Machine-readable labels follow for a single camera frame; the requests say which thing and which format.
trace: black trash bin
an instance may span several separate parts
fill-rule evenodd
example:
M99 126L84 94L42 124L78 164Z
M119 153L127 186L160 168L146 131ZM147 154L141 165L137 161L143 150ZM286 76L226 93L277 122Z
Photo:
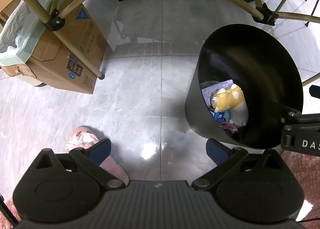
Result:
M212 118L201 89L232 79L244 92L247 125L234 140ZM273 36L250 25L231 24L205 41L185 103L186 118L200 136L255 149L281 143L282 113L302 111L303 90L298 69Z

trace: yellow stuffed toy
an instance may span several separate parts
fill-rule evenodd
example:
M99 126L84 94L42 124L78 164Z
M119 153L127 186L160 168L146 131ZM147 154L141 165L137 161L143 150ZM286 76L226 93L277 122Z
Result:
M236 84L227 88L221 88L211 95L211 106L215 113L233 109L244 102L244 95Z

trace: screw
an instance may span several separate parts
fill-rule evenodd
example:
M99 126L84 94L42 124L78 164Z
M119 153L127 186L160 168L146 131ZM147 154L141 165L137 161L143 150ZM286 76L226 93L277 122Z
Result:
M108 187L116 188L116 187L120 187L121 185L122 185L122 181L118 179L111 179L107 182Z
M292 127L290 125L285 125L284 129L287 130L287 131L290 131L292 129Z
M210 185L210 182L205 178L200 178L194 181L194 184L198 187L206 187Z

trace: marble floor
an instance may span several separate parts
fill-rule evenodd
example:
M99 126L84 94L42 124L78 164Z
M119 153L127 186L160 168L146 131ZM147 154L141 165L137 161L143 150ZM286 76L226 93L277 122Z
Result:
M264 0L275 9L280 0ZM288 0L284 10L311 13L316 0ZM70 131L91 127L113 143L130 179L188 182L215 167L206 139L185 118L184 102L206 38L226 24L257 26L292 55L302 80L320 72L320 25L278 20L263 26L227 0L87 0L108 39L93 95L32 87L0 70L0 192L8 198L38 152L66 151ZM320 100L304 88L304 113Z

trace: black plastic joint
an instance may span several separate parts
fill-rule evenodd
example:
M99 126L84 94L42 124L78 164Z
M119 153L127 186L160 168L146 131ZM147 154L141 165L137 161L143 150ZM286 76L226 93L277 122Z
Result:
M257 23L261 23L261 24L267 24L267 25L271 25L274 26L276 20L278 19L279 15L275 14L274 12L272 12L266 3L263 3L262 8L260 7L256 7L256 9L263 14L263 19L259 20L257 18L255 18L254 16L252 16L253 20Z
M44 24L44 26L50 31L55 32L60 30L62 27L64 27L66 21L65 19L61 19L58 17L59 11L57 9L54 9L51 16L51 20Z

